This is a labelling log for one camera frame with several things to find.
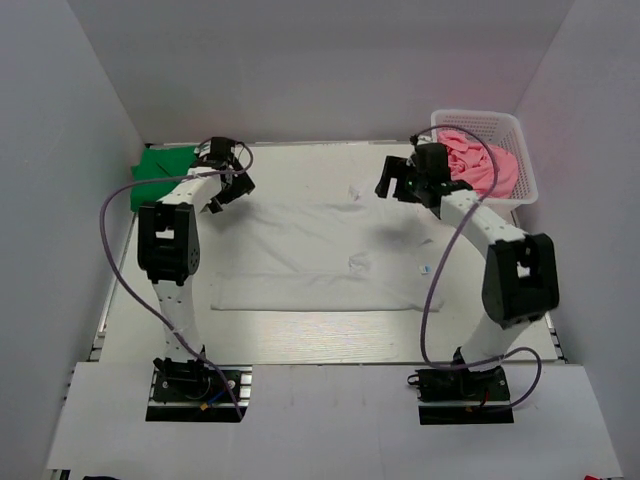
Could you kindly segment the pink t shirt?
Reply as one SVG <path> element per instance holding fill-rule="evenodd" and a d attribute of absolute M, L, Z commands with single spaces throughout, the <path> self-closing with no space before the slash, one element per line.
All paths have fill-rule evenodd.
<path fill-rule="evenodd" d="M 479 194 L 485 194 L 494 180 L 494 168 L 486 149 L 477 141 L 455 130 L 440 130 L 438 142 L 446 146 L 448 165 L 453 180 L 463 180 Z M 490 196 L 508 199 L 519 178 L 519 166 L 516 157 L 503 148 L 490 146 L 497 165 L 498 180 Z"/>

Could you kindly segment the white t shirt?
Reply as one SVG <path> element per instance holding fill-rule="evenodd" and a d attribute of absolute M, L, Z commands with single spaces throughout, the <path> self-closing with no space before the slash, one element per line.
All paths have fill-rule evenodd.
<path fill-rule="evenodd" d="M 238 200 L 213 229 L 217 311 L 420 311 L 440 258 L 420 208 L 358 190 L 343 202 Z"/>

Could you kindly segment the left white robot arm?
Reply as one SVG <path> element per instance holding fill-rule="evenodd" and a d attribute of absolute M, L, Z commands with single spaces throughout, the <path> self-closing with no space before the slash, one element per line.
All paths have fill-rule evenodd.
<path fill-rule="evenodd" d="M 173 362 L 205 354 L 195 319 L 193 280 L 200 260 L 197 215 L 215 214 L 250 194 L 254 155 L 245 143 L 212 137 L 194 148 L 187 173 L 160 199 L 138 210 L 138 265 L 151 282 L 165 331 L 164 357 Z"/>

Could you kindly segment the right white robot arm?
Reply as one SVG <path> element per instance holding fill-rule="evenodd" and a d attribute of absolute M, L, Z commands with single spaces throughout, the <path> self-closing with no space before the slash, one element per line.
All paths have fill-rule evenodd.
<path fill-rule="evenodd" d="M 455 180 L 440 143 L 418 144 L 408 158 L 389 156 L 375 188 L 380 198 L 419 203 L 454 227 L 485 261 L 481 300 L 484 313 L 451 363 L 441 370 L 484 372 L 509 357 L 509 348 L 531 324 L 558 307 L 556 256 L 546 234 L 528 234 L 486 206 L 472 186 Z"/>

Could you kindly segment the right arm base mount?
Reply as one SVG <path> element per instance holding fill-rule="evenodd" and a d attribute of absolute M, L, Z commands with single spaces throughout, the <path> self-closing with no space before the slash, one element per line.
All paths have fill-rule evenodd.
<path fill-rule="evenodd" d="M 513 424 L 502 367 L 483 372 L 419 369 L 407 377 L 417 390 L 422 426 Z"/>

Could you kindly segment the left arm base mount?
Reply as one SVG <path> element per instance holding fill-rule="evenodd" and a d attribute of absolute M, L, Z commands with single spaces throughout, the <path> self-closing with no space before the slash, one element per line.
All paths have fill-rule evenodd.
<path fill-rule="evenodd" d="M 248 409 L 252 368 L 216 372 L 199 360 L 156 358 L 145 420 L 174 423 L 238 423 Z"/>

